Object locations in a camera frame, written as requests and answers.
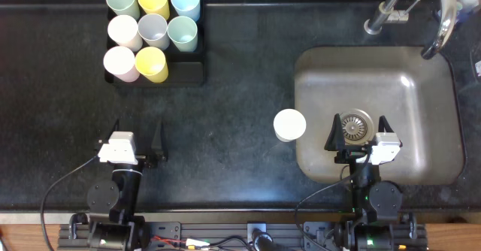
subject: drain strainer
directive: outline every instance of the drain strainer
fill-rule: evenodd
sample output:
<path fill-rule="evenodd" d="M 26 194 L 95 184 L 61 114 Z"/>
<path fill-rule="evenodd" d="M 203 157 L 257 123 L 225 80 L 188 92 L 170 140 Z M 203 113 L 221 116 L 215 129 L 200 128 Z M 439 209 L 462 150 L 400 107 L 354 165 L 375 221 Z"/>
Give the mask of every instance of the drain strainer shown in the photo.
<path fill-rule="evenodd" d="M 340 115 L 343 134 L 349 144 L 364 144 L 373 137 L 374 123 L 371 117 L 359 109 L 352 109 Z"/>

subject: countertop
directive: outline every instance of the countertop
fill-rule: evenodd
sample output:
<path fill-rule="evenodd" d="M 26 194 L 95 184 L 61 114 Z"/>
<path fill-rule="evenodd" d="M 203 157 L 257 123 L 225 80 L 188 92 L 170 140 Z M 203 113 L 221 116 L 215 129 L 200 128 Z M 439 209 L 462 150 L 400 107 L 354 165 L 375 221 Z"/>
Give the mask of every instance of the countertop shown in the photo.
<path fill-rule="evenodd" d="M 438 0 L 422 0 L 407 24 L 367 35 L 363 22 L 380 1 L 204 0 L 204 85 L 119 89 L 104 81 L 103 0 L 0 0 L 0 210 L 38 211 L 48 186 L 92 157 L 117 118 L 140 137 L 159 118 L 165 124 L 169 161 L 144 171 L 138 211 L 291 210 L 326 186 L 302 173 L 295 142 L 279 142 L 272 127 L 278 111 L 294 107 L 295 60 L 317 46 L 422 46 L 437 31 Z M 479 28 L 477 14 L 442 52 L 452 65 L 464 170 L 448 186 L 402 186 L 405 210 L 481 207 Z M 111 170 L 88 165 L 50 193 L 47 210 L 87 210 L 88 188 Z M 306 207 L 349 210 L 349 200 L 339 187 Z"/>

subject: yellow cup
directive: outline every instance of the yellow cup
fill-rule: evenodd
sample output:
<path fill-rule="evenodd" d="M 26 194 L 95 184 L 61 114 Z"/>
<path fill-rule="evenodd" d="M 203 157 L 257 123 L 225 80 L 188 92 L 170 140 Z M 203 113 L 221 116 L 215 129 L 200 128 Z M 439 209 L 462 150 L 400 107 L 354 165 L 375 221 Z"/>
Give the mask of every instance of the yellow cup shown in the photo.
<path fill-rule="evenodd" d="M 168 69 L 164 53 L 157 47 L 145 47 L 135 56 L 135 67 L 148 80 L 161 83 L 167 79 Z"/>
<path fill-rule="evenodd" d="M 168 9 L 168 0 L 138 0 L 138 4 L 147 14 L 159 14 L 166 20 L 171 15 Z"/>

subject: chrome faucet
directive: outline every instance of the chrome faucet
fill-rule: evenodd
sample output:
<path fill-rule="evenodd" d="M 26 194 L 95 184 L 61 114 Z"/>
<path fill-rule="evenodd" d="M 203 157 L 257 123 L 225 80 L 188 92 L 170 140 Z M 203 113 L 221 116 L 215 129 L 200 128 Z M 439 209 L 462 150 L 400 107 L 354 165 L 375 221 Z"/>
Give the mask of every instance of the chrome faucet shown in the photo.
<path fill-rule="evenodd" d="M 383 29 L 384 23 L 405 23 L 409 19 L 409 11 L 419 1 L 416 0 L 406 11 L 395 11 L 394 6 L 399 0 L 381 2 L 372 19 L 365 22 L 367 33 L 376 35 Z M 436 37 L 431 44 L 426 45 L 421 52 L 423 59 L 430 59 L 446 44 L 456 21 L 456 0 L 441 0 L 441 20 Z"/>

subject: sink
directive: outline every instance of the sink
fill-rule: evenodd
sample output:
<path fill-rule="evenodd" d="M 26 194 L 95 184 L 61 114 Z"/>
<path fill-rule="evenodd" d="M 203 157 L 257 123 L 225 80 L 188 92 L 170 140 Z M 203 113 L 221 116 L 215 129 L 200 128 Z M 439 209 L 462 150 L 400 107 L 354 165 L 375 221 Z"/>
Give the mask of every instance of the sink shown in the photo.
<path fill-rule="evenodd" d="M 421 58 L 421 47 L 317 47 L 295 64 L 295 109 L 307 129 L 297 139 L 297 161 L 312 180 L 339 180 L 343 165 L 324 150 L 336 113 L 345 137 L 362 144 L 384 115 L 403 142 L 383 180 L 400 184 L 450 184 L 464 166 L 449 63 Z"/>

